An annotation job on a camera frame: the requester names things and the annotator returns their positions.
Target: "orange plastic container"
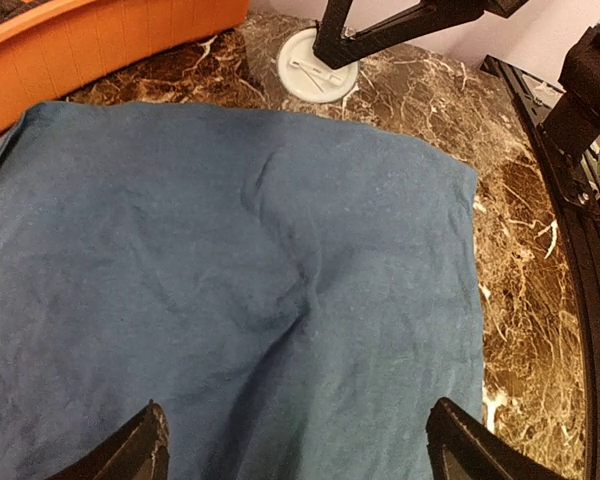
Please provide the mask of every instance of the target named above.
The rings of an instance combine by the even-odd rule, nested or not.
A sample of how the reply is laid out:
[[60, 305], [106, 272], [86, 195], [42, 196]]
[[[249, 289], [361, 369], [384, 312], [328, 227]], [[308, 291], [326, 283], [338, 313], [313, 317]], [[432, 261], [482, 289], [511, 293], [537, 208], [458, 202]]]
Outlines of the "orange plastic container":
[[249, 0], [51, 0], [0, 25], [0, 132], [32, 105], [242, 23]]

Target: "white wall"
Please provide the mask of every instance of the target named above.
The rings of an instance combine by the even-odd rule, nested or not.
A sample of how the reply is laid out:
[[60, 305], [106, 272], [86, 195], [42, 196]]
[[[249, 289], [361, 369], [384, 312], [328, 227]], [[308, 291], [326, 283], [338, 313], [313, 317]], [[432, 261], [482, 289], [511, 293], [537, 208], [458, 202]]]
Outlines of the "white wall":
[[[319, 19], [327, 0], [252, 0], [253, 10]], [[361, 29], [417, 0], [354, 0], [348, 25]], [[550, 82], [556, 82], [569, 48], [600, 19], [600, 0], [529, 0], [510, 19], [485, 14], [411, 43], [470, 65], [491, 54]]]

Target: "black metal rail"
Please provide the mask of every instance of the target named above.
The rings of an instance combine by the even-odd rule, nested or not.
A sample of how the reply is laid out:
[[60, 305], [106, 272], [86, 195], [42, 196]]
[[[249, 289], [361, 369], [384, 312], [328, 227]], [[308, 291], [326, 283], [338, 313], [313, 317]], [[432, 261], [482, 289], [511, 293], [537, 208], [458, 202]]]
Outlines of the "black metal rail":
[[600, 222], [588, 205], [576, 205], [573, 177], [565, 184], [565, 170], [576, 177], [584, 172], [550, 142], [541, 126], [548, 107], [534, 100], [521, 70], [488, 57], [483, 69], [501, 77], [513, 97], [518, 114], [535, 150], [556, 220], [564, 241], [578, 305], [586, 385], [585, 479], [600, 480]]

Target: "blue cloth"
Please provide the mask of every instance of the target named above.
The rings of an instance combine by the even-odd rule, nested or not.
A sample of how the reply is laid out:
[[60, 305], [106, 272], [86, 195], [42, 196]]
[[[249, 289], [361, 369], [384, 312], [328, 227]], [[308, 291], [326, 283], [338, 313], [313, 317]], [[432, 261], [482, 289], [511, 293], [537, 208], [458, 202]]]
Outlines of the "blue cloth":
[[435, 401], [480, 414], [475, 188], [365, 125], [36, 106], [0, 142], [0, 478], [149, 399], [172, 479], [430, 478]]

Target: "black metal stand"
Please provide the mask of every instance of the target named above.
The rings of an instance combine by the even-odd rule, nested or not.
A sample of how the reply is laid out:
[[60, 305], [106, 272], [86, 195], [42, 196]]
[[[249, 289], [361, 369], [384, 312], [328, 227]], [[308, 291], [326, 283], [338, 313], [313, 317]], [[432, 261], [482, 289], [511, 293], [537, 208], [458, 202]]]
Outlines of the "black metal stand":
[[422, 0], [350, 37], [344, 23], [353, 0], [329, 0], [318, 26], [313, 53], [332, 69], [429, 33], [480, 18], [485, 11], [509, 17], [528, 0]]

